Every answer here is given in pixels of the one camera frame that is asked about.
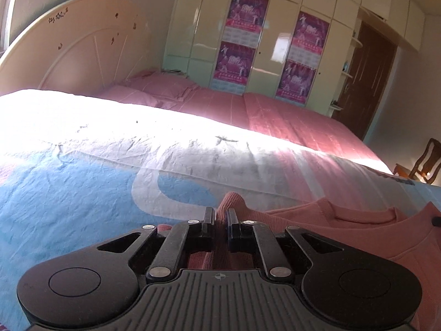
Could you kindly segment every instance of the crosshair logo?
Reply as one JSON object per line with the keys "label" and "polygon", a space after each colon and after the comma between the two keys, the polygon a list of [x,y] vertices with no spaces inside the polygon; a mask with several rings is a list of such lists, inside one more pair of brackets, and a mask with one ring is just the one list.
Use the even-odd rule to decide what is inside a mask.
{"label": "crosshair logo", "polygon": [[225,274],[222,273],[218,273],[214,276],[215,278],[217,278],[218,280],[223,280],[224,278],[226,278],[227,276]]}

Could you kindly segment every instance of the black object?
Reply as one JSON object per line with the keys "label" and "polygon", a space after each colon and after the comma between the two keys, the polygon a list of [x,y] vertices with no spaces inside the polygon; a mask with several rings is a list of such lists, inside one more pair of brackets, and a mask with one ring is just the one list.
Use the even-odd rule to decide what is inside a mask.
{"label": "black object", "polygon": [[255,269],[185,269],[213,250],[212,208],[34,266],[17,286],[30,330],[412,330],[422,290],[406,268],[298,227],[275,235],[233,209],[226,229]]}

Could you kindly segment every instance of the pink sweater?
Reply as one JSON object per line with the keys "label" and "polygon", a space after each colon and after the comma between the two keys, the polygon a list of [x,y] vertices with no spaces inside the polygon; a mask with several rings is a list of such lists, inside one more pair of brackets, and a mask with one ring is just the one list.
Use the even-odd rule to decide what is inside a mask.
{"label": "pink sweater", "polygon": [[214,252],[193,254],[190,268],[253,267],[250,255],[230,254],[226,249],[224,223],[229,208],[236,210],[240,221],[259,221],[268,224],[274,232],[298,225],[405,266],[423,287],[423,299],[412,326],[419,331],[441,330],[441,230],[431,223],[432,218],[441,213],[432,203],[410,218],[395,208],[363,212],[336,207],[325,199],[290,209],[257,212],[249,209],[239,194],[230,192],[217,209]]}

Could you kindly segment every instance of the wooden chair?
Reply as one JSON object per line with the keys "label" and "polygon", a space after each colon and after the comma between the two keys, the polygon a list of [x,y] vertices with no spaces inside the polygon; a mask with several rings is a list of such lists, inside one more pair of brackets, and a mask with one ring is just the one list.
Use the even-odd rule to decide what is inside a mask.
{"label": "wooden chair", "polygon": [[[423,168],[419,170],[420,164],[423,162],[423,160],[427,157],[427,154],[429,153],[431,144],[434,145],[432,149],[432,153],[429,159],[427,159],[427,161],[423,164]],[[441,163],[438,164],[438,166],[436,167],[433,173],[432,173],[432,169],[440,159],[441,159],[441,143],[436,139],[431,138],[427,143],[426,150],[424,150],[423,155],[416,161],[412,170],[409,170],[403,167],[402,165],[397,164],[395,166],[393,174],[398,174],[400,177],[403,178],[418,180],[423,183],[432,184],[435,181],[438,172],[441,169]]]}

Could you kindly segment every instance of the circular cap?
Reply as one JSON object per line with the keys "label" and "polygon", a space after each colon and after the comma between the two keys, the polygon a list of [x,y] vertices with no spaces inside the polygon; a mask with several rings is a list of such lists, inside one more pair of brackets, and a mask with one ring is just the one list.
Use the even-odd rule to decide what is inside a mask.
{"label": "circular cap", "polygon": [[149,271],[149,274],[153,277],[167,277],[171,274],[171,271],[167,267],[157,266]]}
{"label": "circular cap", "polygon": [[291,275],[291,270],[289,270],[287,267],[278,266],[273,267],[270,270],[270,274],[274,277],[288,277],[289,275]]}
{"label": "circular cap", "polygon": [[49,280],[49,287],[60,296],[78,297],[96,290],[100,283],[100,275],[95,271],[82,267],[72,267],[52,275]]}
{"label": "circular cap", "polygon": [[340,287],[349,295],[362,299],[383,296],[390,289],[390,281],[375,270],[355,269],[340,276]]}

